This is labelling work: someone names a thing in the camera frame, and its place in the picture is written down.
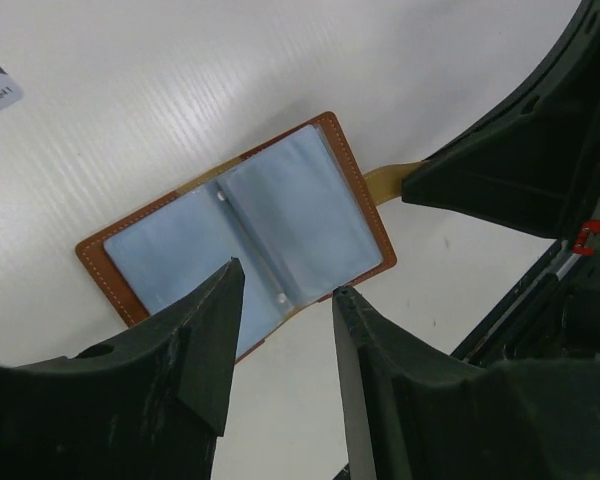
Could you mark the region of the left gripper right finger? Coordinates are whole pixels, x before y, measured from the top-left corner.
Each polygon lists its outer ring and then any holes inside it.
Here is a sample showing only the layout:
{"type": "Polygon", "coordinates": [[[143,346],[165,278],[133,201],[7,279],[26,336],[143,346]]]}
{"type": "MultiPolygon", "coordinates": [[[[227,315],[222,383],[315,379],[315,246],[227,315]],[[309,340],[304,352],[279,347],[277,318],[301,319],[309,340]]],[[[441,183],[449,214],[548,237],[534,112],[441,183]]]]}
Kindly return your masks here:
{"type": "Polygon", "coordinates": [[[600,479],[600,360],[479,368],[351,287],[332,313],[353,479],[600,479]]]}

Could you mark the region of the brown leather card holder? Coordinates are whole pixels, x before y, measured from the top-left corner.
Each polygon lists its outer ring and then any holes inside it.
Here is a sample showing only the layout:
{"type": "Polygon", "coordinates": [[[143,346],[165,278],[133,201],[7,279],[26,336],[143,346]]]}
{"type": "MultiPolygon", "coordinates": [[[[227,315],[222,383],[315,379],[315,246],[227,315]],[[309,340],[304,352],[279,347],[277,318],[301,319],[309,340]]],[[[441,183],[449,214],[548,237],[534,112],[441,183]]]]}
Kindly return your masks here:
{"type": "Polygon", "coordinates": [[[378,208],[414,170],[362,172],[336,115],[324,112],[91,235],[76,255],[131,326],[239,259],[243,358],[334,289],[396,265],[378,208]]]}

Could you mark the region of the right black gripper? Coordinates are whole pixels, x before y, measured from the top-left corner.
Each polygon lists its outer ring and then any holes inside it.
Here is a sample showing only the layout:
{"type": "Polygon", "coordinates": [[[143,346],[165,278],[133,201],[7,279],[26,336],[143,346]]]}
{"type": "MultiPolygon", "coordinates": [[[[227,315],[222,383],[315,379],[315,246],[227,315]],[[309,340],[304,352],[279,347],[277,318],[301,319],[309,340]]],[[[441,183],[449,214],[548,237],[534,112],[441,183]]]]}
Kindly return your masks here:
{"type": "Polygon", "coordinates": [[[401,198],[564,238],[454,358],[480,367],[527,358],[599,360],[600,1],[581,2],[532,73],[405,177],[401,198]],[[583,223],[584,211],[590,217],[583,223]]]}

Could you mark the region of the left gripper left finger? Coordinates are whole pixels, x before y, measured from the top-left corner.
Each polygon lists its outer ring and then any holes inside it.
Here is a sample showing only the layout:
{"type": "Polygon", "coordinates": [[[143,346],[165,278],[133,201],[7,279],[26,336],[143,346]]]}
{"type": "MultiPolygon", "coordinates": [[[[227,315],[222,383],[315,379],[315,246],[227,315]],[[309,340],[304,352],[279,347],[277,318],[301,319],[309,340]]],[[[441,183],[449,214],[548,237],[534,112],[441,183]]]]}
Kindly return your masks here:
{"type": "Polygon", "coordinates": [[[207,479],[224,434],[245,275],[79,355],[0,366],[0,479],[207,479]]]}

